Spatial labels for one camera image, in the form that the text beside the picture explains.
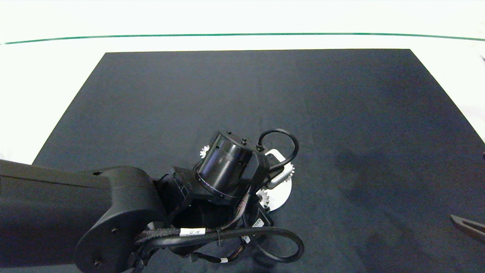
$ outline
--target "white background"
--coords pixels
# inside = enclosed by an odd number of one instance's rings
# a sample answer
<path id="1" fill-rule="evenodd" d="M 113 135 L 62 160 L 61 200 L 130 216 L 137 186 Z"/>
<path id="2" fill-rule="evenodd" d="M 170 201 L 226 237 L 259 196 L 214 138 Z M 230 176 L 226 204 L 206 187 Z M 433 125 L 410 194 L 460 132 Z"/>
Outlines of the white background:
<path id="1" fill-rule="evenodd" d="M 485 38 L 483 1 L 0 1 L 0 158 L 31 164 L 105 52 L 411 49 L 485 140 L 485 42 L 403 36 L 44 38 L 399 33 Z"/>

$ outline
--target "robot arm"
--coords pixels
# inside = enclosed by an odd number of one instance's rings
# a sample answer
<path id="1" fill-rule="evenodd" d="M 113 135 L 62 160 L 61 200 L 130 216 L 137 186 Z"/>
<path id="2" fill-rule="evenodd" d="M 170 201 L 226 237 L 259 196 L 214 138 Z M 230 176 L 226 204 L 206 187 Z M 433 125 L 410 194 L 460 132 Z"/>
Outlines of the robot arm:
<path id="1" fill-rule="evenodd" d="M 287 159 L 263 153 L 264 136 L 275 132 L 293 140 Z M 274 260 L 296 261 L 304 251 L 302 241 L 271 227 L 257 192 L 285 181 L 297 152 L 298 141 L 275 129 L 264 132 L 257 145 L 218 132 L 192 169 L 173 167 L 162 179 L 134 167 L 71 173 L 2 160 L 0 267 L 74 262 L 86 273 L 139 272 L 159 248 L 229 262 L 250 244 Z M 299 249 L 288 257 L 274 256 L 258 245 L 263 234 L 290 238 Z M 227 258 L 195 251 L 234 237 L 245 239 Z"/>

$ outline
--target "black cylindrical motor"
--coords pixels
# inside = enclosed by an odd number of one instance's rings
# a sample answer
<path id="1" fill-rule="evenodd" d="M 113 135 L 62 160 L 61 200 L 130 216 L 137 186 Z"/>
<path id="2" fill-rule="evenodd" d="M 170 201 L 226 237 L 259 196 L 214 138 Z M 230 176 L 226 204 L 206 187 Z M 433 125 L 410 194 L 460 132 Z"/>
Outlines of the black cylindrical motor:
<path id="1" fill-rule="evenodd" d="M 199 183 L 221 198 L 242 197 L 249 184 L 241 180 L 241 175 L 253 155 L 253 150 L 246 145 L 245 138 L 219 132 L 196 170 Z"/>

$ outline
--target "black mat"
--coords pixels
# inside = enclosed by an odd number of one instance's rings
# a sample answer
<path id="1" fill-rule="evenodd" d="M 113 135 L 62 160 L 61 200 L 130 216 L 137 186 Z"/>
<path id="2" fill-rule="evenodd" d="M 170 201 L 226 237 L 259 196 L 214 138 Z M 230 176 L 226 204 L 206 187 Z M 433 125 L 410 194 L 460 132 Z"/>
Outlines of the black mat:
<path id="1" fill-rule="evenodd" d="M 304 257 L 214 265 L 160 250 L 147 273 L 483 272 L 485 246 L 448 215 L 485 222 L 485 145 L 409 50 L 107 53 L 34 164 L 160 177 L 192 167 L 216 130 L 255 140 L 274 127 L 300 140 L 272 214 Z"/>

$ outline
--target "green line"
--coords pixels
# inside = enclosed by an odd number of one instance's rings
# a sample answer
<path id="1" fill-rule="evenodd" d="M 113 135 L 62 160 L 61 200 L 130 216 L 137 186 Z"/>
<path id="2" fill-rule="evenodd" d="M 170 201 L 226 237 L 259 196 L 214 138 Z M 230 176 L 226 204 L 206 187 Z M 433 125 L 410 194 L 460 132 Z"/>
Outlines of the green line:
<path id="1" fill-rule="evenodd" d="M 215 34 L 138 34 L 138 35 L 99 35 L 99 36 L 76 36 L 76 37 L 60 37 L 48 38 L 38 40 L 26 40 L 16 42 L 0 43 L 0 45 L 57 41 L 57 40 L 71 40 L 71 39 L 93 39 L 93 38 L 126 38 L 126 37 L 188 37 L 188 36 L 277 36 L 277 35 L 378 35 L 378 36 L 411 36 L 411 37 L 427 37 L 427 38 L 444 38 L 444 39 L 458 39 L 458 40 L 472 40 L 485 42 L 484 38 L 471 37 L 457 37 L 457 36 L 441 36 L 441 35 L 426 35 L 426 34 L 400 34 L 400 33 L 215 33 Z"/>

